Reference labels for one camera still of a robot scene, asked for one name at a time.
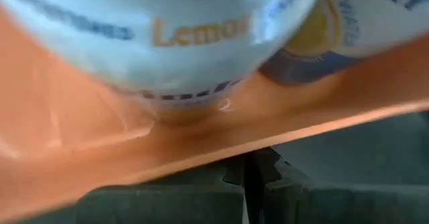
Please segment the lemon logo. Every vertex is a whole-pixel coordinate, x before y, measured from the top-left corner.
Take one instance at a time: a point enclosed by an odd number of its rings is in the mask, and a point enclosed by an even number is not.
[[[339,40],[339,18],[331,0],[319,0],[299,32],[284,46],[298,56],[317,56],[332,49]]]

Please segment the white can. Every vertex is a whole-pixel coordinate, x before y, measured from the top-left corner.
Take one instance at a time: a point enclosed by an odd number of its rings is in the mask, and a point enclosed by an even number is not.
[[[429,0],[320,0],[261,71],[286,84],[320,79],[429,32]]]
[[[39,42],[155,112],[213,106],[316,0],[1,0]]]

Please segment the gray surface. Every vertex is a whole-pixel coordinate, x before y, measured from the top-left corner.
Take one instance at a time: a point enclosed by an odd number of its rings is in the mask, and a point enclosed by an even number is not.
[[[299,139],[274,149],[315,181],[429,184],[429,127],[417,113]]]

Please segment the orange plastic surface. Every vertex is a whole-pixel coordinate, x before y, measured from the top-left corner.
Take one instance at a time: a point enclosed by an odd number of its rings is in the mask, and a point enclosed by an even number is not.
[[[102,185],[429,108],[429,37],[310,86],[255,74],[231,106],[172,127],[154,124],[4,18],[0,31],[0,221],[73,203]]]

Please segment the lemon graphic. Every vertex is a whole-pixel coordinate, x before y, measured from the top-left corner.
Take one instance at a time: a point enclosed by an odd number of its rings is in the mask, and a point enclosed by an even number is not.
[[[330,0],[320,0],[299,32],[285,45],[298,56],[317,56],[332,49],[339,39],[338,16]]]

